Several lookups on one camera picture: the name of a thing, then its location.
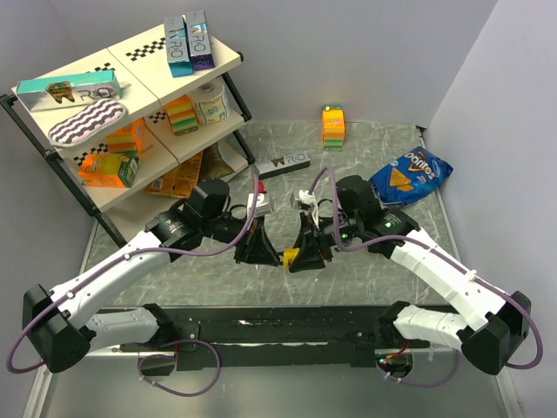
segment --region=blue toothpaste box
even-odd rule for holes
[[[181,16],[167,17],[164,20],[166,37],[166,61],[173,77],[193,74],[188,53],[188,38],[185,34],[184,19]]]
[[[122,89],[114,70],[107,70],[20,81],[16,96],[30,111],[45,111],[121,98]]]

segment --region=brand logo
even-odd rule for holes
[[[404,156],[410,159],[410,166],[408,167],[409,172],[424,172],[430,180],[435,179],[435,174],[433,174],[431,167],[427,163],[427,158],[422,151],[418,151],[415,154],[409,152],[404,154]]]
[[[272,159],[271,162],[275,167],[278,167],[279,165],[297,164],[300,161],[304,161],[304,160],[305,160],[305,155],[304,154],[298,154],[298,155],[289,155],[287,157],[280,157],[280,158]]]

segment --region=marble floor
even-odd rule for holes
[[[333,165],[337,179],[351,174],[369,179],[383,165],[422,145],[419,131],[413,125],[347,124],[342,152],[323,152],[320,123],[251,122],[242,132],[258,161],[300,151],[309,151],[312,159],[308,168],[265,181],[275,204],[275,212],[265,217],[265,227],[278,251],[292,246],[299,231],[299,217],[290,207],[290,194],[309,187],[321,167]],[[232,203],[245,204],[252,189],[249,172],[240,173],[230,182],[230,187]],[[331,196],[328,179],[323,177],[319,181],[316,193],[318,199]],[[438,193],[408,206],[405,212],[443,248],[453,252]],[[199,250],[220,246],[206,239]],[[116,249],[102,228],[98,228],[87,267]],[[161,306],[383,305],[396,300],[443,303],[438,294],[405,268],[365,251],[335,253],[326,269],[296,274],[281,267],[236,264],[228,252],[210,258],[182,257],[143,277],[114,298],[110,306],[131,307],[148,302]]]

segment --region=black shelf frame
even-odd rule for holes
[[[241,52],[238,52],[242,62],[244,61],[244,56]],[[252,114],[248,109],[247,105],[245,104],[242,95],[238,91],[238,88],[232,81],[232,77],[228,72],[225,72],[221,75],[222,79],[225,81],[228,90],[230,91],[232,97],[236,101],[240,111],[242,112],[242,118],[244,118],[245,122],[248,122],[252,119]],[[79,205],[83,207],[85,212],[95,218],[100,226],[109,234],[112,240],[119,246],[123,247],[127,244],[127,241],[122,236],[120,231],[112,224],[109,217],[106,216],[104,213],[100,211],[100,209],[95,205],[95,203],[91,200],[91,198],[83,191],[82,188],[79,187],[76,180],[71,176],[62,166],[64,161],[58,155],[57,151],[52,148],[45,148],[43,144],[38,140],[38,138],[33,134],[33,132],[29,129],[29,126],[25,124],[25,122],[19,117],[17,112],[14,109],[14,104],[17,101],[17,97],[14,94],[3,94],[0,96],[0,105],[4,109],[8,116],[10,116],[11,120],[15,122],[19,130],[25,135],[25,137],[31,142],[31,144],[35,147],[38,153],[43,157],[52,171],[58,176],[58,178],[64,183],[66,188],[70,191],[71,195],[77,200]],[[242,136],[242,133],[239,130],[236,130],[232,133],[234,138],[238,141],[238,145],[242,148],[242,151],[245,154],[245,159],[247,160],[247,164],[251,165],[255,162],[255,158],[253,157],[252,150],[247,145]]]

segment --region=checkered pattern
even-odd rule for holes
[[[137,48],[133,52],[127,52],[125,55],[130,58],[131,61],[137,61],[138,58],[147,57],[147,54],[153,54],[157,50],[164,49],[164,38],[161,37],[157,41],[152,41],[150,45],[143,45],[143,48]]]
[[[85,158],[89,154],[105,154],[108,152],[108,146],[106,144],[99,144],[93,148],[91,148],[88,152],[83,152],[82,154],[73,158],[73,160],[77,163],[77,166],[81,167],[84,163]]]
[[[107,71],[107,70],[116,71],[116,69],[112,68],[111,63],[104,63],[104,65],[102,67],[95,67],[95,72],[97,72],[97,71]]]
[[[166,112],[164,111],[158,111],[157,113],[153,113],[152,115],[149,115],[149,119],[151,120],[151,122],[153,124],[157,124],[158,122],[160,122],[161,120],[165,120],[166,119]]]

